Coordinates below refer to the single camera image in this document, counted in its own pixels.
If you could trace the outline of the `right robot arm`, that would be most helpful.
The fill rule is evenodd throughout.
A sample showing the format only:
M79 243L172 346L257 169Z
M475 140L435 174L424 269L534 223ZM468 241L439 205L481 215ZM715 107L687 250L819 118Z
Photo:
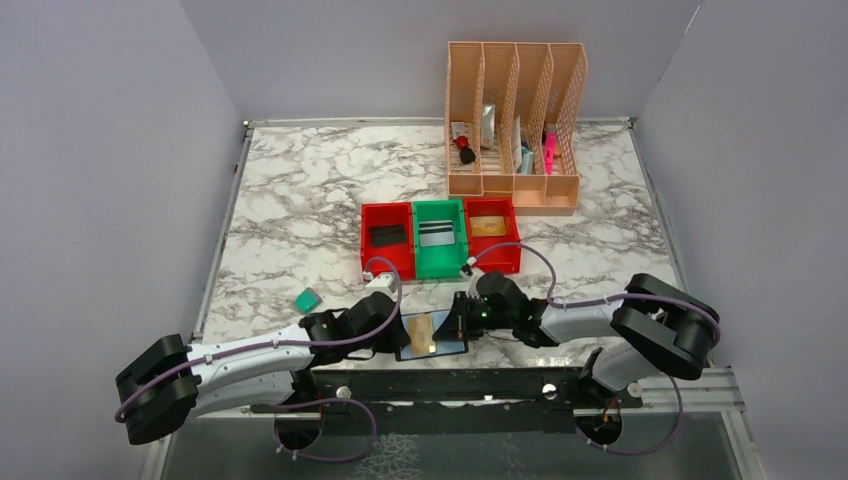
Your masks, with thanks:
M649 274L634 275L621 293L556 305L527 296L514 281L491 272L455 298L433 339L466 345L499 329L532 348L620 338L613 347L593 351L581 372L581 390L604 397L658 373L699 379L721 336L714 309Z

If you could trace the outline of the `black leather card holder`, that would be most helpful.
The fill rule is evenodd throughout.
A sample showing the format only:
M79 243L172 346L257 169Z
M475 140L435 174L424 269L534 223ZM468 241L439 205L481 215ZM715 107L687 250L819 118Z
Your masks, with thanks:
M404 314L401 321L407 340L395 355L397 361L468 352L468 342L460 329L459 316L450 310Z

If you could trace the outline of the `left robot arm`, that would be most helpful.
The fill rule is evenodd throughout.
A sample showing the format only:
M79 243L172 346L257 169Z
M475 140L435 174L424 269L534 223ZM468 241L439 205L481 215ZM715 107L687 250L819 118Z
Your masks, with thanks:
M189 345L178 334L163 336L116 376L114 420L131 444L143 445L175 432L194 413L256 404L261 389L374 348L399 322L400 305L375 292L350 308L310 314L246 340Z

